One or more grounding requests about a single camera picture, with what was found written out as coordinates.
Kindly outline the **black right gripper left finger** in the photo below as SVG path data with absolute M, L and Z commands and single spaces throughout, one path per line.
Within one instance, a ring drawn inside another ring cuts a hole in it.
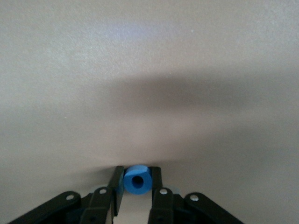
M 117 166 L 107 186 L 85 197 L 66 191 L 11 221 L 11 224 L 112 224 L 122 195 L 124 167 Z

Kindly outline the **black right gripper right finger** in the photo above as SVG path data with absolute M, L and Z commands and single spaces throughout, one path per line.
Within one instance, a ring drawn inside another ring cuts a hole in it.
M 152 206 L 149 224 L 242 224 L 243 222 L 199 192 L 182 197 L 163 186 L 160 167 L 150 167 Z

